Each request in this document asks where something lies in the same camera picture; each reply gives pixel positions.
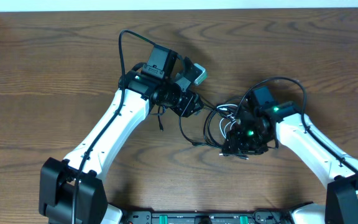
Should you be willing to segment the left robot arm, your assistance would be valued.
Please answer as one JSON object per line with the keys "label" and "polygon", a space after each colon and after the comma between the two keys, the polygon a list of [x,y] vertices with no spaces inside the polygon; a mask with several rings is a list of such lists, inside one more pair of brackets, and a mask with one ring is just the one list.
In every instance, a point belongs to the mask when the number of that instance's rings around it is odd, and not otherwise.
{"label": "left robot arm", "polygon": [[124,73],[103,117],[63,160],[46,160],[40,171],[39,213],[50,223],[119,223],[121,209],[110,205],[104,181],[133,130],[154,106],[189,117],[203,108],[191,85],[208,76],[201,65],[156,45],[147,62]]}

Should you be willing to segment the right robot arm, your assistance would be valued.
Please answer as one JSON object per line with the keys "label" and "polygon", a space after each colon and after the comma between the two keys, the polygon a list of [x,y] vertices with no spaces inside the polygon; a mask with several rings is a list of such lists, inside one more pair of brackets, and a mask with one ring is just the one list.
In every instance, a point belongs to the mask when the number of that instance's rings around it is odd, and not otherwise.
{"label": "right robot arm", "polygon": [[268,143],[293,151],[326,189],[326,203],[304,203],[288,211],[288,223],[358,223],[358,159],[327,138],[292,101],[278,103],[266,86],[246,94],[236,125],[226,133],[222,155],[246,158],[268,151]]}

